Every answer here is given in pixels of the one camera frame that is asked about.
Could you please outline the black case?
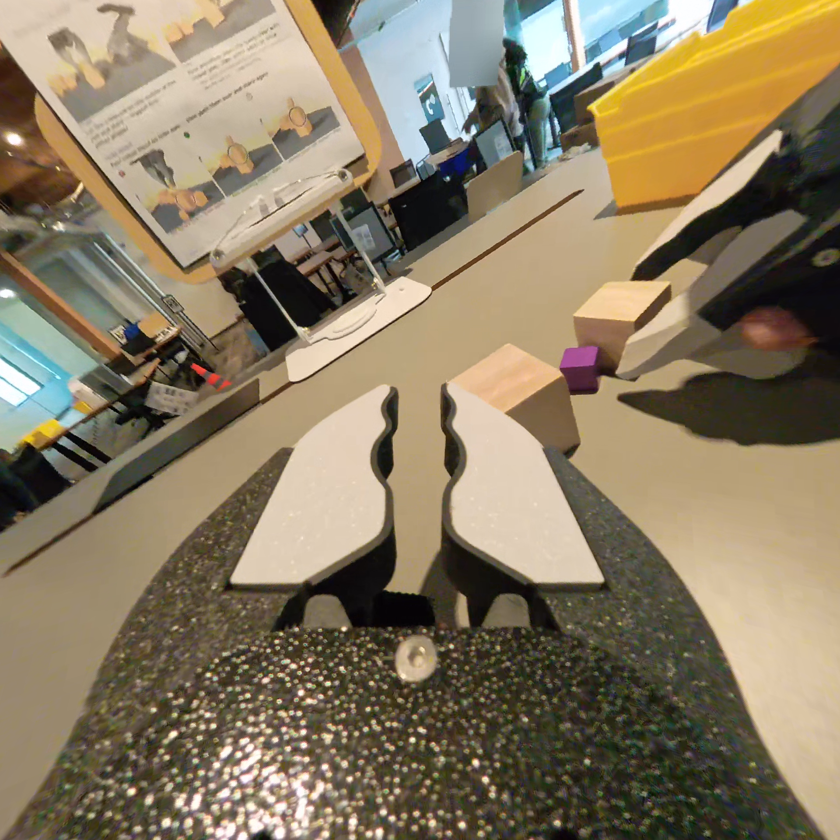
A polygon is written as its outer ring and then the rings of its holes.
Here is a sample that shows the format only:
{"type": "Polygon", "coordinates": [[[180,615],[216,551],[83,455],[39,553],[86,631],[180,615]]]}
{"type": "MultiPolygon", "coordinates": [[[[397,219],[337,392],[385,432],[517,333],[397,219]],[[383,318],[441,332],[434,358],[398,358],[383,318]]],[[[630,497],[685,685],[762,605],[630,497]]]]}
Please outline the black case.
{"type": "Polygon", "coordinates": [[[414,251],[468,215],[462,181],[438,171],[389,200],[406,251],[414,251]]]}

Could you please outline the black table panel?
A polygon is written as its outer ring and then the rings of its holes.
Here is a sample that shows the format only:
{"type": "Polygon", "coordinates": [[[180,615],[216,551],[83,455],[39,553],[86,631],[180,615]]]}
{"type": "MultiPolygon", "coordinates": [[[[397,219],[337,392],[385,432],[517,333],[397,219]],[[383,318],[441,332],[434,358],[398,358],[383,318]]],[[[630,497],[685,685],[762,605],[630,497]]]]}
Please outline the black table panel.
{"type": "Polygon", "coordinates": [[[206,399],[188,414],[168,423],[112,474],[91,514],[99,514],[130,494],[258,404],[259,381],[253,378],[232,391],[206,399]]]}

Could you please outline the framed sign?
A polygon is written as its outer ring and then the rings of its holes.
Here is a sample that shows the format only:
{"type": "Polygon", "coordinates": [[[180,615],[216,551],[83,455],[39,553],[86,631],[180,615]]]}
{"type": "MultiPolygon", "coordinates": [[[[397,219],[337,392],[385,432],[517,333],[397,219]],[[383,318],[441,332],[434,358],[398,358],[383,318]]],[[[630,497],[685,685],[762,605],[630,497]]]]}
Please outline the framed sign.
{"type": "Polygon", "coordinates": [[[384,266],[388,259],[403,253],[393,231],[372,203],[350,208],[339,206],[331,224],[346,251],[353,249],[373,264],[384,266]]]}

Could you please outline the arrow wall sign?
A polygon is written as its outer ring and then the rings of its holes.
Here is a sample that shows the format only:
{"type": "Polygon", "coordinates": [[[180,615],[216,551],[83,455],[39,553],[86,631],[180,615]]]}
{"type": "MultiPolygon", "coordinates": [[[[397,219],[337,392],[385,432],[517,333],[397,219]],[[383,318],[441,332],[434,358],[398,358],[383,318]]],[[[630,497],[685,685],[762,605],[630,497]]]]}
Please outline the arrow wall sign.
{"type": "Polygon", "coordinates": [[[426,124],[446,120],[454,121],[451,106],[447,96],[441,96],[434,75],[429,72],[418,78],[413,83],[414,90],[418,97],[423,118],[426,124]]]}

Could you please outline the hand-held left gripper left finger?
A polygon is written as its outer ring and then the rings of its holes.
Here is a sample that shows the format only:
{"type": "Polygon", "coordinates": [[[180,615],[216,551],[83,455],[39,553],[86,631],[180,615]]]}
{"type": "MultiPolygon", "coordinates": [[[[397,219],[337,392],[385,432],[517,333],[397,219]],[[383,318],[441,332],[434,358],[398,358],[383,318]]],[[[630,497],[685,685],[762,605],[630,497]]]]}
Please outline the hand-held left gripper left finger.
{"type": "Polygon", "coordinates": [[[292,449],[228,586],[330,595],[367,613],[396,567],[398,391],[378,385],[326,416],[292,449]]]}

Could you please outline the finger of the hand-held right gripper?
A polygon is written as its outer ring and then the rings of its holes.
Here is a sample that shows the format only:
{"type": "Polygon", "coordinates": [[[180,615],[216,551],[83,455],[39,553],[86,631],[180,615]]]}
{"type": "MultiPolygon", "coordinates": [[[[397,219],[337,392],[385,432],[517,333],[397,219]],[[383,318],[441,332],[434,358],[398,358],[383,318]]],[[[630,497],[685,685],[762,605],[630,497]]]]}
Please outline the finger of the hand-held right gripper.
{"type": "Polygon", "coordinates": [[[802,364],[805,350],[756,350],[748,345],[736,322],[728,327],[712,326],[700,316],[700,309],[720,294],[730,292],[744,272],[804,222],[805,216],[785,210],[744,229],[727,228],[699,246],[689,259],[703,262],[706,268],[626,342],[616,375],[636,380],[673,362],[687,360],[752,380],[769,380],[802,364]]]}
{"type": "Polygon", "coordinates": [[[804,177],[809,133],[776,131],[688,205],[677,219],[673,234],[664,235],[639,260],[632,281],[651,281],[667,269],[701,251],[708,255],[713,240],[724,233],[734,237],[716,253],[699,282],[808,282],[809,266],[802,257],[770,265],[771,254],[760,249],[767,234],[750,227],[782,216],[797,224],[805,221],[794,212],[795,183],[804,177]]]}

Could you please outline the wooden instruction board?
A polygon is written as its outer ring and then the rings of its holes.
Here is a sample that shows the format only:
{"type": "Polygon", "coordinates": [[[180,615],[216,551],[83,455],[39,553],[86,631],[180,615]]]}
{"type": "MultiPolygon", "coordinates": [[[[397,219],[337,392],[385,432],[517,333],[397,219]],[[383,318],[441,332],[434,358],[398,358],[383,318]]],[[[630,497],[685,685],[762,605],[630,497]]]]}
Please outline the wooden instruction board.
{"type": "Polygon", "coordinates": [[[382,139],[313,2],[2,2],[45,141],[202,284],[372,178],[382,139]]]}

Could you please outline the black cloth cover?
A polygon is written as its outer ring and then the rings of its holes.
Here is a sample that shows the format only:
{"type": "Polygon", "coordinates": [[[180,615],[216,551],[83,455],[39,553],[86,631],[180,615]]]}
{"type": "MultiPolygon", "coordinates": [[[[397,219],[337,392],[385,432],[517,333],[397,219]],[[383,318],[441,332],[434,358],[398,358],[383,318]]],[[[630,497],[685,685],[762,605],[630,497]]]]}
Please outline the black cloth cover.
{"type": "Polygon", "coordinates": [[[312,327],[336,309],[335,303],[270,246],[254,256],[257,273],[233,267],[218,279],[268,351],[298,337],[291,325],[312,327]]]}

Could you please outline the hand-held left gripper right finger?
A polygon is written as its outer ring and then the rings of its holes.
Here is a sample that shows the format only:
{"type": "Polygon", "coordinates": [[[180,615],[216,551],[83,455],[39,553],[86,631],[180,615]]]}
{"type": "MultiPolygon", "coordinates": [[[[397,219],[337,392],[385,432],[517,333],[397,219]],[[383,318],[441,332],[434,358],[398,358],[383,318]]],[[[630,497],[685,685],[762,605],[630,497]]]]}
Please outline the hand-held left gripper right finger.
{"type": "Polygon", "coordinates": [[[606,577],[529,430],[450,382],[441,388],[448,481],[442,506],[444,570],[468,615],[499,595],[598,592],[606,577]]]}

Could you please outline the plywood panel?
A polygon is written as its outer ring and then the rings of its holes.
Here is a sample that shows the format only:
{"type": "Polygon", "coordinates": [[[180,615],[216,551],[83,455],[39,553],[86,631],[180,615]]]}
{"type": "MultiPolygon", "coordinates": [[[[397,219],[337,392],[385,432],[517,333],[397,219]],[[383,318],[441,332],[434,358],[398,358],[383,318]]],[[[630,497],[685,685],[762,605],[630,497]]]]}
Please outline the plywood panel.
{"type": "Polygon", "coordinates": [[[517,150],[466,184],[470,224],[478,222],[520,192],[523,163],[523,154],[517,150]]]}

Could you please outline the medium wooden cube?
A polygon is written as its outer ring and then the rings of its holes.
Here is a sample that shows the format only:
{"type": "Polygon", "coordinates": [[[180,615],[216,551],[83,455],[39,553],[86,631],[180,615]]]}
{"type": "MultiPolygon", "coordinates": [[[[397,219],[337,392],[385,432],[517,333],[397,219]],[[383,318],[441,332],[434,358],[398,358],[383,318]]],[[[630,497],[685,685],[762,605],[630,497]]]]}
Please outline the medium wooden cube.
{"type": "Polygon", "coordinates": [[[665,280],[611,281],[597,290],[573,315],[579,347],[596,347],[603,373],[613,375],[635,333],[672,300],[665,280]]]}

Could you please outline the large wooden cube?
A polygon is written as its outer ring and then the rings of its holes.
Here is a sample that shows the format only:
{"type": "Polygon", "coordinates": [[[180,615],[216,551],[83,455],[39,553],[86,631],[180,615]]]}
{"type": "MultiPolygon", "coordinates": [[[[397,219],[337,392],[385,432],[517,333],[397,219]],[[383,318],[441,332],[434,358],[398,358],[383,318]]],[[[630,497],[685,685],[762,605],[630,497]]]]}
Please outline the large wooden cube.
{"type": "Polygon", "coordinates": [[[581,444],[563,374],[507,343],[451,381],[526,428],[545,448],[572,454],[581,444]]]}

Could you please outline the printed paper sheet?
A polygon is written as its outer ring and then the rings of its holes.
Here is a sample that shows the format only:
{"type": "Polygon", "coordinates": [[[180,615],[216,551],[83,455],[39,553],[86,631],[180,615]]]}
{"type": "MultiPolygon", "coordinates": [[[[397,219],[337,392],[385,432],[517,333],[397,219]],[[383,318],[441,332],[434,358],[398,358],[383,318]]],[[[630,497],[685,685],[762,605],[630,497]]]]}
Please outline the printed paper sheet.
{"type": "Polygon", "coordinates": [[[157,413],[183,416],[194,408],[199,396],[195,391],[153,381],[144,404],[157,413]]]}

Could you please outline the purple cube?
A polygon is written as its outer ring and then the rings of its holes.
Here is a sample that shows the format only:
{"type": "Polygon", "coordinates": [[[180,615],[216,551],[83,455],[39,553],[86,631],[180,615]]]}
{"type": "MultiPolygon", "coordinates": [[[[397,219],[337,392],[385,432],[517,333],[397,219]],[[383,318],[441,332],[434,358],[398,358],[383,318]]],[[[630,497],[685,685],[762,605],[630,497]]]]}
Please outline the purple cube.
{"type": "Polygon", "coordinates": [[[591,395],[599,391],[601,379],[600,350],[594,345],[566,349],[560,372],[571,395],[591,395]]]}

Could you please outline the large yellow bin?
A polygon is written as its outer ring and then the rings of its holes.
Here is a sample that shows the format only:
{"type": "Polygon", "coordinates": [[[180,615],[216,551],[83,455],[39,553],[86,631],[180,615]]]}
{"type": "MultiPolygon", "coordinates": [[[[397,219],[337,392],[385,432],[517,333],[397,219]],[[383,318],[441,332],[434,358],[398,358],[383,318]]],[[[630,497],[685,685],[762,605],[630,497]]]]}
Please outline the large yellow bin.
{"type": "Polygon", "coordinates": [[[616,206],[700,193],[838,61],[838,1],[750,2],[651,59],[590,106],[616,206]]]}

